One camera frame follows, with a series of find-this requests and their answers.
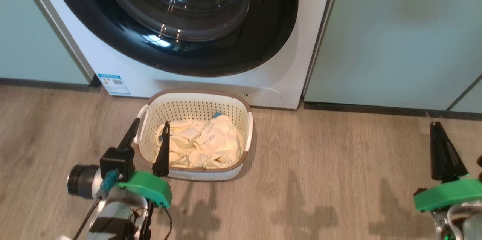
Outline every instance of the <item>laminate flooring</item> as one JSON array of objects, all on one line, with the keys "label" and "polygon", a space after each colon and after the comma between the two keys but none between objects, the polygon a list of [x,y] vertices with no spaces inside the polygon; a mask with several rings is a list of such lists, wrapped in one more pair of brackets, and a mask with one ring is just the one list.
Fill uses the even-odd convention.
[{"label": "laminate flooring", "polygon": [[[0,238],[73,237],[92,201],[69,196],[75,164],[116,146],[145,99],[0,85]],[[413,192],[432,187],[432,118],[253,109],[241,173],[222,183],[169,179],[170,239],[434,239]],[[440,120],[469,172],[482,122]],[[149,171],[139,154],[138,170]],[[152,239],[169,220],[156,211]]]}]

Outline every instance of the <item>washing machine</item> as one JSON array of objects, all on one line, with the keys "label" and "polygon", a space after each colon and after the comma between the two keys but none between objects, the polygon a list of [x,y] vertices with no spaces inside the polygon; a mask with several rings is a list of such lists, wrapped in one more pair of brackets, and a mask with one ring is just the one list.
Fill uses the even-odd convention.
[{"label": "washing machine", "polygon": [[215,89],[296,109],[327,0],[49,0],[111,95]]}]

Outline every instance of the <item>blue item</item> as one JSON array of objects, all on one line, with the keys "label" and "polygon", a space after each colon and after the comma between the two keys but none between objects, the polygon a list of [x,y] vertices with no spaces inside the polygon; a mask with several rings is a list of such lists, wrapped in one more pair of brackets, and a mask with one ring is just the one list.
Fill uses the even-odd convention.
[{"label": "blue item", "polygon": [[106,198],[109,195],[110,189],[119,181],[119,172],[117,170],[111,170],[106,175],[100,189],[95,193],[96,197]]}]

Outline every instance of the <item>camera lens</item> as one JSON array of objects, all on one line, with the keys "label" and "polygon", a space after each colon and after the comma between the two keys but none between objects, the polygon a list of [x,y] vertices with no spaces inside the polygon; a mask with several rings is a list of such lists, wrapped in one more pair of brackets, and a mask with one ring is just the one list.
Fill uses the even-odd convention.
[{"label": "camera lens", "polygon": [[67,178],[67,192],[73,196],[92,199],[92,183],[99,166],[75,165]]}]

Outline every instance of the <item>green gripper mount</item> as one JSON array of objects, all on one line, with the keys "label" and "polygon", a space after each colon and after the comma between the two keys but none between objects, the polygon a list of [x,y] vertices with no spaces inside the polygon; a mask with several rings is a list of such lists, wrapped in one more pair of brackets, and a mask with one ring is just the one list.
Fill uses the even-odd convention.
[{"label": "green gripper mount", "polygon": [[127,188],[129,191],[151,200],[157,206],[171,207],[172,192],[169,184],[146,171],[135,171],[128,182],[119,182],[117,186]]},{"label": "green gripper mount", "polygon": [[445,206],[482,200],[482,183],[477,179],[463,179],[443,183],[413,197],[417,211],[433,211]]}]

